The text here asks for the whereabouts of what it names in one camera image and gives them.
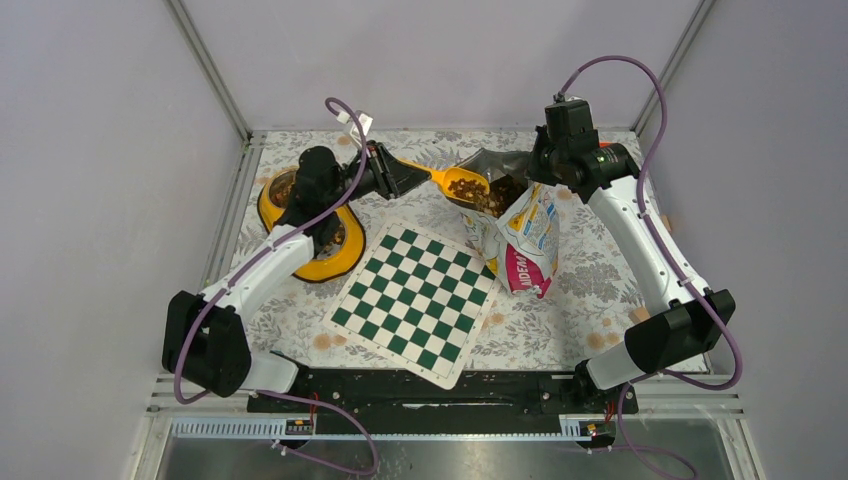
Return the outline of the yellow plastic scoop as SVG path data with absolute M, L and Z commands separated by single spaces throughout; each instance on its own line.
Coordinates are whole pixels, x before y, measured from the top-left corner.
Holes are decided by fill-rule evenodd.
M 478 173 L 457 166 L 437 170 L 403 158 L 400 162 L 424 172 L 427 180 L 435 184 L 448 201 L 460 207 L 473 209 L 490 194 L 489 181 Z

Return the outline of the pet food bag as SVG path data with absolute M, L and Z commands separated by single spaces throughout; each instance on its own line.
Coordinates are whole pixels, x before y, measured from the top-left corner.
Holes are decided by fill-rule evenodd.
M 468 238 L 512 294 L 543 298 L 558 268 L 559 214 L 545 186 L 526 177 L 528 152 L 480 149 L 459 163 L 489 182 L 489 193 L 463 185 L 459 206 Z

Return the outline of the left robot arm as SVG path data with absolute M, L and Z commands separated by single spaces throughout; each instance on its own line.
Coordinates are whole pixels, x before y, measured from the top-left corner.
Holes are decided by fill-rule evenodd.
M 304 407 L 311 387 L 297 375 L 297 364 L 281 354 L 252 352 L 245 321 L 331 243 L 341 225 L 339 208 L 371 193 L 396 199 L 430 178 L 375 141 L 366 142 L 347 165 L 327 147 L 303 151 L 287 204 L 263 243 L 203 292 L 180 291 L 170 300 L 162 366 L 173 374 L 174 385 L 188 380 L 219 397 L 272 391 L 285 410 Z

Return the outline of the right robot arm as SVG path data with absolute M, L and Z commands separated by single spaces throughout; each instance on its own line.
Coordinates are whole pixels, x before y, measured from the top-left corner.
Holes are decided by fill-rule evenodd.
M 600 143 L 585 100 L 555 95 L 536 133 L 528 178 L 567 187 L 601 220 L 649 314 L 626 330 L 619 345 L 577 367 L 575 402 L 597 412 L 612 400 L 613 387 L 714 348 L 736 304 L 728 290 L 712 289 L 689 264 L 647 200 L 643 171 L 623 145 Z

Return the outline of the wooden cube near right arm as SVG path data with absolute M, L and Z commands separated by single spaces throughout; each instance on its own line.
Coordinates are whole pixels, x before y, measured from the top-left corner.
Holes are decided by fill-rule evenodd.
M 645 306 L 640 306 L 634 310 L 632 310 L 628 317 L 633 324 L 639 324 L 651 317 L 651 314 L 648 312 Z

